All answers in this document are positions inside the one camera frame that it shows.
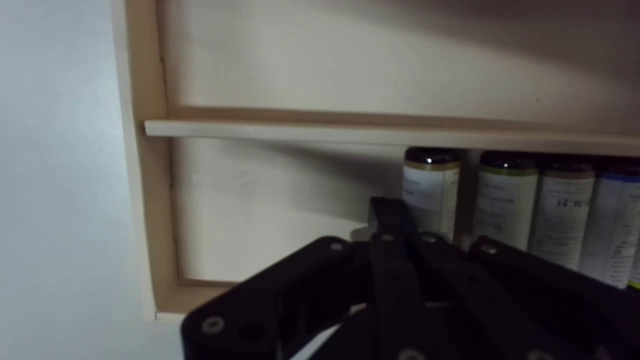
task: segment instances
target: shelf edge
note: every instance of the shelf edge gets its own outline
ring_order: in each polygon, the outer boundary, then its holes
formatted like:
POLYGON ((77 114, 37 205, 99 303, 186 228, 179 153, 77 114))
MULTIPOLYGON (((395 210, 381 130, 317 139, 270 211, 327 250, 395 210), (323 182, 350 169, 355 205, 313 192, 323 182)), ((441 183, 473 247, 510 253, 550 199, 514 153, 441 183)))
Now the shelf edge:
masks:
POLYGON ((557 134, 544 130, 459 130, 444 126, 293 124, 228 119, 145 119, 151 138, 231 138, 377 146, 447 146, 566 153, 638 156, 640 136, 557 134))

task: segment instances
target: bottle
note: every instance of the bottle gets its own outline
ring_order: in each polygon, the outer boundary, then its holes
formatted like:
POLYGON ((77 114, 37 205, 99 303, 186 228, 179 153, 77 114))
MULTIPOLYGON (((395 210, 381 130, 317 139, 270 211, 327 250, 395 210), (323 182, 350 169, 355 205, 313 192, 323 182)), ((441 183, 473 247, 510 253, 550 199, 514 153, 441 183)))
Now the bottle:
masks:
POLYGON ((510 152, 481 153, 473 237, 488 235, 527 250, 538 174, 538 161, 532 156, 510 152))
POLYGON ((638 247, 635 247, 632 277, 628 279, 628 285, 640 290, 640 251, 638 251, 638 247))
POLYGON ((640 235, 640 167, 606 165, 595 180, 579 271, 624 287, 640 235))
POLYGON ((459 182, 459 153, 446 147, 404 152, 402 199, 420 231, 453 239, 459 182))
POLYGON ((581 157, 544 159, 530 251, 577 269, 594 192, 594 165, 581 157))

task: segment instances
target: bottle label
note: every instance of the bottle label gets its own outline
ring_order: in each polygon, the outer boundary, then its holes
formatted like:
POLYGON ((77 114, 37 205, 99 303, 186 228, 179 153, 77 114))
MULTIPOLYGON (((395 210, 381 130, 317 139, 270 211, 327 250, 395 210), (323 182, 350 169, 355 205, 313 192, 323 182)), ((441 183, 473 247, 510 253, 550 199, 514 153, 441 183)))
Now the bottle label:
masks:
POLYGON ((628 283, 640 290, 640 251, 635 251, 633 269, 628 283))
POLYGON ((453 237, 459 164, 404 164, 402 197, 411 210, 420 231, 453 237))
POLYGON ((624 287, 640 235, 640 182, 599 178, 584 234, 579 271, 624 287))
POLYGON ((594 174, 546 171, 538 195, 530 250, 577 269, 594 174))
POLYGON ((488 235, 525 250, 538 189, 538 169, 481 167, 473 237, 488 235))

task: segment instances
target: white wall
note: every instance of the white wall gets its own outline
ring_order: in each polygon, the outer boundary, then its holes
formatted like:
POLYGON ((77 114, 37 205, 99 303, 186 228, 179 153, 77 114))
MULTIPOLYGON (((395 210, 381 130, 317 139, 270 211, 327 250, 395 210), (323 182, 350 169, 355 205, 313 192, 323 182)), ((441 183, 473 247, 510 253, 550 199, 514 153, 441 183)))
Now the white wall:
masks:
POLYGON ((0 0, 0 357, 176 360, 143 321, 107 0, 0 0))

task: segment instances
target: black object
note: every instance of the black object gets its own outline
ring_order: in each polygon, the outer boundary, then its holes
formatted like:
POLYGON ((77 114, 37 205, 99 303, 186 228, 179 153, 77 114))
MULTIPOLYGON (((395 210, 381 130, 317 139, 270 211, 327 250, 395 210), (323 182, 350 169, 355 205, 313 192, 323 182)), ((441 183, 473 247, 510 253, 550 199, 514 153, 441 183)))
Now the black object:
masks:
POLYGON ((538 159, 522 152, 483 152, 479 165, 493 169, 538 169, 538 159))
POLYGON ((544 171, 592 174, 595 169, 594 164, 584 156, 546 153, 540 161, 544 171))
POLYGON ((418 147, 410 146, 404 152, 405 161, 416 161, 416 164, 450 164, 450 161, 459 161, 459 152, 450 149, 450 147, 418 147))
POLYGON ((369 241, 319 237, 181 321, 186 360, 640 357, 640 299, 479 237, 470 253, 371 197, 369 241))

